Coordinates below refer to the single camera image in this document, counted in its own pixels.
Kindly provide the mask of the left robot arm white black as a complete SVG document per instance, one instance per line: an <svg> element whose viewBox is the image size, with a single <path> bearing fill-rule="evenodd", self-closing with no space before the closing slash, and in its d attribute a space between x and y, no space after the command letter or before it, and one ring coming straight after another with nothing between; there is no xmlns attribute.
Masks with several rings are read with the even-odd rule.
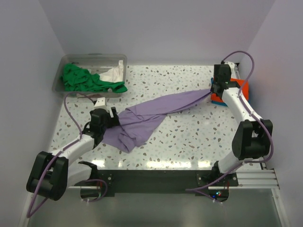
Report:
<svg viewBox="0 0 303 227"><path fill-rule="evenodd" d="M59 149L56 154L58 157L45 151L36 156L26 185L28 192L36 190L42 173L46 170L37 194L54 201L59 200L67 188L69 165L98 146L107 129L120 125L115 107L109 111L100 108L92 110L90 116L91 120L85 124L80 137L66 148Z"/></svg>

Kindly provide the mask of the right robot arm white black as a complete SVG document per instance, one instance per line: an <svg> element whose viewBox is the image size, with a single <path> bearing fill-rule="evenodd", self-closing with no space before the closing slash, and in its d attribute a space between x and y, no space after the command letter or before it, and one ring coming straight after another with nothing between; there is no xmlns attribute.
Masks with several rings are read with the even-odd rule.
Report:
<svg viewBox="0 0 303 227"><path fill-rule="evenodd" d="M232 150L220 161L215 162L208 179L217 186L228 180L242 165L262 163L260 158L270 158L273 152L271 138L273 124L258 115L246 100L242 87L232 80L232 69L226 63L214 65L211 92L220 97L232 111L238 128L232 140Z"/></svg>

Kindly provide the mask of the purple t shirt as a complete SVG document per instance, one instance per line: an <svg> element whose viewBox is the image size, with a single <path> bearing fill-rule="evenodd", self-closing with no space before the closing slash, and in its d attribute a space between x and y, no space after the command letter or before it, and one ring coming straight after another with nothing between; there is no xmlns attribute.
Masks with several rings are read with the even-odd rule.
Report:
<svg viewBox="0 0 303 227"><path fill-rule="evenodd" d="M209 95L209 89L193 90L128 107L118 114L120 125L107 129L102 142L130 153L149 139L168 114L189 109Z"/></svg>

